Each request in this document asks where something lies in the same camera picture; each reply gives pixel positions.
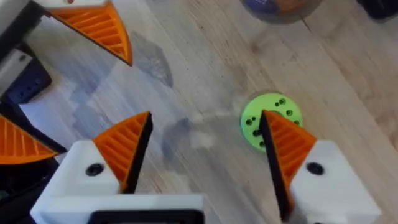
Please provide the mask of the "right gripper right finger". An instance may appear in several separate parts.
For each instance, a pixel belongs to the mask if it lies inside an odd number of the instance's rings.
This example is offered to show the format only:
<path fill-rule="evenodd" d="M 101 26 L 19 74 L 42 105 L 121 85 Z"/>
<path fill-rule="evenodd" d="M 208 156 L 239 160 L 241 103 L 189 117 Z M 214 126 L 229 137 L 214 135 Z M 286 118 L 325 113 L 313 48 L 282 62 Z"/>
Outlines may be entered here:
<path fill-rule="evenodd" d="M 269 110 L 259 131 L 282 223 L 376 223 L 381 209 L 334 141 Z"/>

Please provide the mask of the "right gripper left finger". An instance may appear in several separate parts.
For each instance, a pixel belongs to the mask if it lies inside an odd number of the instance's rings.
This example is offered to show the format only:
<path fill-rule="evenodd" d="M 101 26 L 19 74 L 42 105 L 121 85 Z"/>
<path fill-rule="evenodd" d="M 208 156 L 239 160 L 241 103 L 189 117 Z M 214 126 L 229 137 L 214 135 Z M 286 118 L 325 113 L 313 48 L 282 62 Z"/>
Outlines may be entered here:
<path fill-rule="evenodd" d="M 149 111 L 74 142 L 46 186 L 56 195 L 133 194 L 153 130 Z"/>

